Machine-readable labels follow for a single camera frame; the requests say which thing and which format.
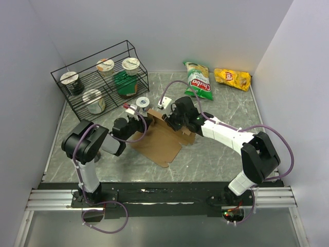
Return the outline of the brown cardboard box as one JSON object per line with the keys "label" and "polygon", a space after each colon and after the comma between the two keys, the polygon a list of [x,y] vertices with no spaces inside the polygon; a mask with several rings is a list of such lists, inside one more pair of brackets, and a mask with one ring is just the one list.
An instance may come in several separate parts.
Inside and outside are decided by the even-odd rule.
{"label": "brown cardboard box", "polygon": [[142,140],[130,146],[158,166],[167,168],[178,155],[182,146],[192,145],[196,134],[186,127],[173,131],[162,119],[162,114],[153,109],[147,111],[152,122]]}

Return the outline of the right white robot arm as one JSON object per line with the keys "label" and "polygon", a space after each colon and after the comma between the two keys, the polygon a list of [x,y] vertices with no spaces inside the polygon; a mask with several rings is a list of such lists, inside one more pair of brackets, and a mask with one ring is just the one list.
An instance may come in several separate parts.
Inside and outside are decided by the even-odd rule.
{"label": "right white robot arm", "polygon": [[229,183],[228,190],[225,191],[225,200],[230,205],[238,204],[246,190],[263,183],[281,162],[265,132],[254,134],[239,131],[209,113],[198,111],[188,96],[176,101],[163,97],[158,108],[164,110],[162,119],[174,131],[185,127],[192,133],[231,148],[241,156],[242,171]]}

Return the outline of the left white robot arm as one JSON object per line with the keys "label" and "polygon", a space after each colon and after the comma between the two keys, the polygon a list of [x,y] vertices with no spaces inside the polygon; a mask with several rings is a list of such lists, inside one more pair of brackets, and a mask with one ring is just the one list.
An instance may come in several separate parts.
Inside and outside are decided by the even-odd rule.
{"label": "left white robot arm", "polygon": [[102,188],[96,175],[95,158],[100,149],[120,156],[126,141],[136,132],[145,133],[152,120],[149,117],[117,118],[112,130],[88,120],[80,123],[63,139],[61,149],[73,162],[78,175],[78,192],[85,203],[95,207],[101,203]]}

